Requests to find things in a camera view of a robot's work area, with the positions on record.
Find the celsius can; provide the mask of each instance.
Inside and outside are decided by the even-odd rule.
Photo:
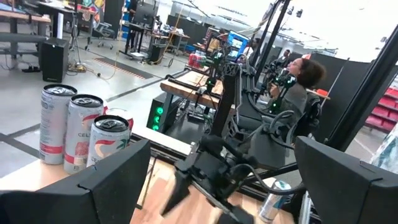
[[[114,115],[102,115],[94,119],[88,146],[87,167],[124,149],[130,140],[129,123]]]
[[[47,164],[63,162],[68,104],[76,94],[77,90],[67,85],[51,84],[43,88],[39,157]]]
[[[103,100],[97,96],[79,94],[69,102],[65,161],[63,168],[75,174],[86,168],[91,125],[104,110]]]
[[[119,109],[119,108],[111,108],[106,110],[106,115],[115,115],[115,116],[120,116],[124,119],[127,120],[127,122],[129,123],[129,129],[131,131],[132,129],[132,125],[134,124],[134,120],[132,119],[132,115],[129,114],[129,112],[127,112],[124,109]]]
[[[290,185],[284,181],[276,180],[272,185],[276,190],[290,190]],[[272,223],[279,212],[279,209],[284,204],[288,195],[274,195],[268,194],[264,203],[259,209],[259,217],[264,223]]]

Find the tripod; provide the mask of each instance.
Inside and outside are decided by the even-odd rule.
[[[75,49],[77,50],[77,56],[78,56],[78,63],[76,64],[76,66],[81,65],[81,59],[80,59],[80,52],[79,52],[79,41],[78,41],[78,19],[77,19],[77,13],[74,12],[72,13],[72,34],[70,36],[70,40],[69,40],[69,50],[70,51],[74,51]]]

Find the black chair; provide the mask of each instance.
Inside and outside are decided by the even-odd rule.
[[[94,28],[94,31],[100,34],[100,38],[101,37],[103,39],[112,38],[114,40],[116,38],[116,35],[115,32],[111,29],[112,25],[104,22],[104,12],[102,10],[99,10],[98,13],[99,13],[99,23]],[[101,40],[98,43],[98,47],[104,47],[104,45],[108,45],[111,50],[113,49],[113,44],[109,42]]]
[[[297,123],[289,130],[287,142],[294,142],[297,136],[311,136],[319,127],[322,114],[321,99],[313,93],[307,93],[307,104],[304,114]]]

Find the chair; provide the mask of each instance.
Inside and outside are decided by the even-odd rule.
[[[104,12],[102,10],[99,10],[99,23],[97,26],[94,28],[94,31],[99,33],[100,38],[112,38],[113,40],[115,39],[115,32],[111,29],[112,25],[108,24],[104,21]],[[113,44],[109,42],[105,42],[104,40],[101,40],[98,43],[98,47],[104,47],[104,45],[108,45],[109,48],[112,50],[113,49]]]

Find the red shelf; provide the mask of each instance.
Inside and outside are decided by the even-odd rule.
[[[398,90],[388,88],[379,100],[365,126],[385,133],[389,133],[398,122]]]

